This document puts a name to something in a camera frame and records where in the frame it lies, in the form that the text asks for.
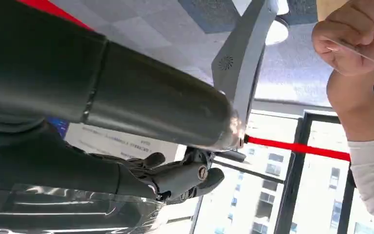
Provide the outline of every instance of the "blue panel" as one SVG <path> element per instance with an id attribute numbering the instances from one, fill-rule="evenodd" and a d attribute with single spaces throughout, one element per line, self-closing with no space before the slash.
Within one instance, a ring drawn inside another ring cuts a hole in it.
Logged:
<path id="1" fill-rule="evenodd" d="M 46 119 L 49 123 L 51 123 L 52 125 L 56 127 L 62 139 L 64 139 L 65 135 L 67 134 L 67 130 L 70 124 L 67 121 L 64 121 L 58 118 L 48 117 Z"/>

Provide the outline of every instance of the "wrist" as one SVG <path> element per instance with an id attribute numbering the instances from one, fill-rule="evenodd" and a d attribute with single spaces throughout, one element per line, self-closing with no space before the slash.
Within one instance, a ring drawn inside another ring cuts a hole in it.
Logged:
<path id="1" fill-rule="evenodd" d="M 333 71 L 329 78 L 327 95 L 337 113 L 363 109 L 373 104 L 374 71 L 350 77 Z"/>

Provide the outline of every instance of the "robotic hand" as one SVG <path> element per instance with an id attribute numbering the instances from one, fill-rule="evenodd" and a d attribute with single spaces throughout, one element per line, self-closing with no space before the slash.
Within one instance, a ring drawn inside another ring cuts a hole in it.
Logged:
<path id="1" fill-rule="evenodd" d="M 191 147 L 187 148 L 182 161 L 161 166 L 160 164 L 165 161 L 162 153 L 153 153 L 145 159 L 129 160 L 100 154 L 92 155 L 123 164 L 136 178 L 154 190 L 158 201 L 169 205 L 208 194 L 224 179 L 220 169 L 209 169 L 214 153 Z"/>

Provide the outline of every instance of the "metal bolt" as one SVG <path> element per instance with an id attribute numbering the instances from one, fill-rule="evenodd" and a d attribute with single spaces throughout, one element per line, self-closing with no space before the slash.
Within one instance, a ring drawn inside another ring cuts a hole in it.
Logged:
<path id="1" fill-rule="evenodd" d="M 208 172 L 206 166 L 201 166 L 198 171 L 199 180 L 203 181 L 207 178 Z"/>

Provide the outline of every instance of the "poster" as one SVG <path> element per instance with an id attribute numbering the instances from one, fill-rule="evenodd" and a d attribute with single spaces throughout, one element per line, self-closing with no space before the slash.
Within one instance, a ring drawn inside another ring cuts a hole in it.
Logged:
<path id="1" fill-rule="evenodd" d="M 69 125 L 65 140 L 88 153 L 123 159 L 146 158 L 161 152 L 166 157 L 165 163 L 181 160 L 186 151 L 183 145 L 75 123 Z"/>

